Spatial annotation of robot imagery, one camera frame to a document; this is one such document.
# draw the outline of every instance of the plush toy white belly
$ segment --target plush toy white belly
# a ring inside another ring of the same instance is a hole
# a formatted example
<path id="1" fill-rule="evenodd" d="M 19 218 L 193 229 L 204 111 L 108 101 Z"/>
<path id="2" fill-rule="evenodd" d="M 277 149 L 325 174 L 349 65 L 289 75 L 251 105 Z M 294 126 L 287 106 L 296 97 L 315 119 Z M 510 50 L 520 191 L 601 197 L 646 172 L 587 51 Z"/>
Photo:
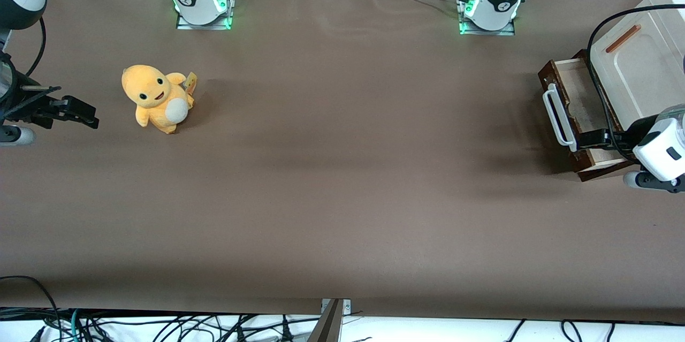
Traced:
<path id="1" fill-rule="evenodd" d="M 166 104 L 164 114 L 169 121 L 178 124 L 188 116 L 188 103 L 183 98 L 172 98 Z"/>

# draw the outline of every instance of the black cable connector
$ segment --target black cable connector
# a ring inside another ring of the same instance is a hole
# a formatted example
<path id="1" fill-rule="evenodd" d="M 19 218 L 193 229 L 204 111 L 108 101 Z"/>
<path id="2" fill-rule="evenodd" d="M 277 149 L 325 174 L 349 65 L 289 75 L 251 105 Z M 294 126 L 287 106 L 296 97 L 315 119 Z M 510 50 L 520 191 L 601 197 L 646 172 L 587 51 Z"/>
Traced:
<path id="1" fill-rule="evenodd" d="M 238 328 L 235 330 L 238 333 L 238 340 L 245 340 L 245 333 L 242 331 L 242 325 L 238 325 Z"/>
<path id="2" fill-rule="evenodd" d="M 291 328 L 288 326 L 288 318 L 283 315 L 283 337 L 281 337 L 282 342 L 293 342 L 294 335 L 291 333 Z"/>
<path id="3" fill-rule="evenodd" d="M 29 342 L 41 342 L 42 332 L 45 331 L 45 327 L 41 327 L 39 331 L 34 335 Z"/>

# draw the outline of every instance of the drawer handle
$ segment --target drawer handle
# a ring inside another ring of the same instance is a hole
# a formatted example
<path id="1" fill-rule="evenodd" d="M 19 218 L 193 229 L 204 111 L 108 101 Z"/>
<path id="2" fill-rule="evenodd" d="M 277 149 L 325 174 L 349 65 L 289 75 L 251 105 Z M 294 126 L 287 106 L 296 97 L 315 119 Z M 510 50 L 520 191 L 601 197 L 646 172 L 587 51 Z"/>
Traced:
<path id="1" fill-rule="evenodd" d="M 570 122 L 568 122 L 568 117 L 564 112 L 564 106 L 555 84 L 551 83 L 550 86 L 548 86 L 548 91 L 543 94 L 543 103 L 545 103 L 547 115 L 550 117 L 554 135 L 559 144 L 570 148 L 572 152 L 576 152 L 577 143 L 575 142 L 575 136 L 573 135 L 573 130 L 570 129 Z"/>

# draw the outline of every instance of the metal frame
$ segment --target metal frame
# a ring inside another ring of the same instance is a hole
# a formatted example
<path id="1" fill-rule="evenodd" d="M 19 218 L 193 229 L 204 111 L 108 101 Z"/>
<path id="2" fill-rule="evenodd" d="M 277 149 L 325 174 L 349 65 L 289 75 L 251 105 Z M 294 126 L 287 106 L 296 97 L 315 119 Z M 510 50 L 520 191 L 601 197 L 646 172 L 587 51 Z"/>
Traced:
<path id="1" fill-rule="evenodd" d="M 323 315 L 316 322 L 314 330 L 309 335 L 307 342 L 338 342 L 340 340 L 340 328 L 343 327 L 343 315 L 345 311 L 352 310 L 352 305 L 345 304 L 349 300 L 323 300 Z"/>

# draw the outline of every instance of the metal mounting plate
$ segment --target metal mounting plate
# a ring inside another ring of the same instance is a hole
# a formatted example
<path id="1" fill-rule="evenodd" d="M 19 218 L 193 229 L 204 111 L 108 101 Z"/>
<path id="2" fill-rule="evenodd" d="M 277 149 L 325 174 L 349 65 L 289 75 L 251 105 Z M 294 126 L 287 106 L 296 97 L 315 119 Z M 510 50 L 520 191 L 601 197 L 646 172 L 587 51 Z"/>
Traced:
<path id="1" fill-rule="evenodd" d="M 457 3 L 457 13 L 459 14 L 459 33 L 460 34 L 476 34 L 476 35 L 514 35 L 514 20 L 509 21 L 507 26 L 503 29 L 492 31 L 484 30 L 473 21 L 465 16 L 465 11 L 469 3 L 463 3 L 461 1 L 456 1 Z"/>
<path id="2" fill-rule="evenodd" d="M 331 300 L 321 300 L 321 314 L 326 310 L 326 307 L 328 307 L 328 303 Z M 350 315 L 352 313 L 352 300 L 342 300 L 342 314 L 343 315 Z"/>

